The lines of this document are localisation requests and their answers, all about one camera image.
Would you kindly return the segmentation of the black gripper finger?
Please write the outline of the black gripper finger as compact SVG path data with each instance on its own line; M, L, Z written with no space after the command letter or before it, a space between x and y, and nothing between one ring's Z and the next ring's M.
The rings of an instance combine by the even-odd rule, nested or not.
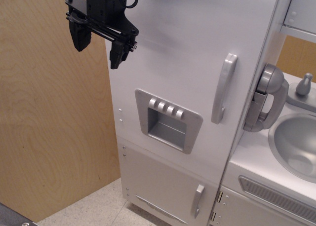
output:
M112 42L110 51L110 68L115 70L119 67L121 62L125 61L130 52L130 44L128 41L116 40Z
M91 30L87 25L69 20L69 30L75 49L83 51L91 42Z

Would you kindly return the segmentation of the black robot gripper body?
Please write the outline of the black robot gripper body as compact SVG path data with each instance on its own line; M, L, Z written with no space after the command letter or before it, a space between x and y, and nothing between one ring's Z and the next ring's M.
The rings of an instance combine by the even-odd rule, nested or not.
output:
M134 8L135 0L65 0L68 6L66 19L87 25L95 33L111 42L128 41L130 48L136 48L138 29L126 18L125 10Z

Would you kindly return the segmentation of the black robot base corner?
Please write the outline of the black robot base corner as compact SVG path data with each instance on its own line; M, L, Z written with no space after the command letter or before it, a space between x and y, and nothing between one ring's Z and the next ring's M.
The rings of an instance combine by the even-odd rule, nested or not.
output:
M0 225L1 226L38 226L32 220L15 212L4 204L0 204Z

